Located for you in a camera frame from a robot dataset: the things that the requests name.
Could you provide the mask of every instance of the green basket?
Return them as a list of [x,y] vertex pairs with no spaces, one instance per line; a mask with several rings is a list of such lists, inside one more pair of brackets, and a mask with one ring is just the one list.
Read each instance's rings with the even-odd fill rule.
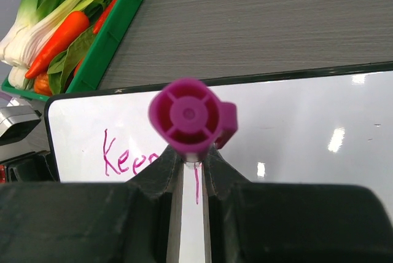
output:
[[[66,93],[88,92],[97,89],[142,1],[118,0],[115,3]],[[8,82],[8,77],[2,83],[1,88],[5,92],[29,99],[42,101],[49,99],[48,96],[33,91],[13,88]]]

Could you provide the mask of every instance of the leek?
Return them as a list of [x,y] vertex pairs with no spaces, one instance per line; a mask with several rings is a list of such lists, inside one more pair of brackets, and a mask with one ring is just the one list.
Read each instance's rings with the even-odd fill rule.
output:
[[[67,15],[72,11],[82,11],[95,1],[97,0],[65,0],[44,18],[41,18],[45,15],[41,13],[44,10],[36,9],[41,15],[39,18],[34,17],[31,22],[17,17],[14,26],[0,42],[0,59],[12,66],[29,68]],[[24,9],[21,12],[18,16],[26,16]]]

